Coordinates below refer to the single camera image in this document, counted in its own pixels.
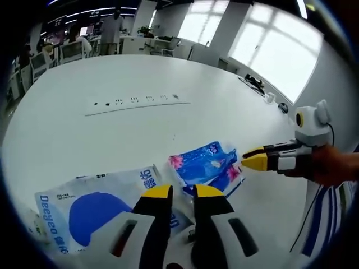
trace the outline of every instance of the computer monitor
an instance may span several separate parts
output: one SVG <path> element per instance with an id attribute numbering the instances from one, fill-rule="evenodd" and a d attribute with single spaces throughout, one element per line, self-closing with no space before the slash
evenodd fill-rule
<path id="1" fill-rule="evenodd" d="M 62 48 L 62 53 L 64 58 L 71 58 L 78 54 L 81 54 L 81 42 L 74 42 L 66 45 Z"/>
<path id="2" fill-rule="evenodd" d="M 34 69 L 38 69 L 41 66 L 46 64 L 44 53 L 39 53 L 38 55 L 32 57 L 31 63 L 33 64 Z"/>
<path id="3" fill-rule="evenodd" d="M 94 26 L 93 25 L 90 25 L 88 27 L 82 27 L 80 29 L 80 36 L 83 36 L 83 35 L 91 35 L 94 31 Z"/>

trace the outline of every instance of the power strip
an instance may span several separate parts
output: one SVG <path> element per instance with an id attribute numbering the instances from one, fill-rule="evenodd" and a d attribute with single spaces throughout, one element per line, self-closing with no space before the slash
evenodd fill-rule
<path id="1" fill-rule="evenodd" d="M 91 116 L 106 112 L 144 108 L 157 105 L 190 104 L 178 94 L 133 96 L 130 98 L 108 98 L 107 100 L 92 98 L 88 100 L 85 116 Z"/>

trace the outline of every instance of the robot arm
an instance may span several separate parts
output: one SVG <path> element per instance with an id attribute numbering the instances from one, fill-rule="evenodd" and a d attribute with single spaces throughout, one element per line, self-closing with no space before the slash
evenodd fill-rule
<path id="1" fill-rule="evenodd" d="M 315 108 L 296 109 L 295 140 L 253 149 L 243 155 L 242 164 L 257 171 L 293 170 L 305 166 L 312 150 L 322 147 L 330 139 L 330 114 L 325 100 Z"/>

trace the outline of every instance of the cable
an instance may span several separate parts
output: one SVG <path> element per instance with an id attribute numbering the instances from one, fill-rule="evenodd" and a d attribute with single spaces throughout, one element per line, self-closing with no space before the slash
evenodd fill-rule
<path id="1" fill-rule="evenodd" d="M 320 186 L 318 187 L 318 189 L 316 190 L 316 194 L 315 194 L 315 196 L 314 196 L 314 199 L 313 199 L 312 203 L 311 203 L 311 204 L 310 204 L 310 206 L 309 206 L 309 209 L 308 209 L 308 211 L 307 211 L 307 214 L 305 215 L 305 218 L 304 218 L 304 221 L 303 221 L 302 227 L 301 227 L 301 229 L 300 229 L 300 231 L 299 231 L 299 234 L 298 234 L 298 236 L 297 236 L 296 240 L 294 241 L 294 243 L 293 243 L 293 245 L 292 245 L 292 247 L 291 247 L 291 250 L 290 250 L 289 252 L 292 252 L 292 250 L 293 250 L 293 248 L 294 248 L 295 244 L 297 243 L 297 241 L 298 241 L 298 239 L 299 239 L 299 236 L 301 235 L 301 233 L 302 233 L 302 231 L 303 231 L 303 228 L 304 228 L 305 222 L 307 221 L 307 218 L 308 218 L 309 212 L 310 212 L 310 210 L 312 209 L 312 206 L 313 206 L 313 204 L 314 204 L 314 201 L 316 200 L 316 197 L 318 196 L 318 193 L 319 193 L 319 189 L 320 189 L 320 187 L 321 187 L 321 185 L 320 185 Z"/>
<path id="2" fill-rule="evenodd" d="M 335 142 L 335 135 L 334 135 L 334 129 L 333 126 L 331 124 L 328 123 L 328 126 L 330 127 L 330 129 L 332 130 L 332 136 L 333 136 L 333 140 L 332 140 L 332 146 L 334 146 L 334 142 Z"/>

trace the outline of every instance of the window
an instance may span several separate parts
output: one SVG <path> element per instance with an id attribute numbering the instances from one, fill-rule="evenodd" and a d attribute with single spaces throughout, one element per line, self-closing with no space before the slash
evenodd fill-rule
<path id="1" fill-rule="evenodd" d="M 210 45 L 229 0 L 195 0 L 182 23 L 179 38 Z"/>
<path id="2" fill-rule="evenodd" d="M 247 65 L 295 103 L 318 59 L 323 35 L 302 19 L 255 4 L 229 56 Z"/>

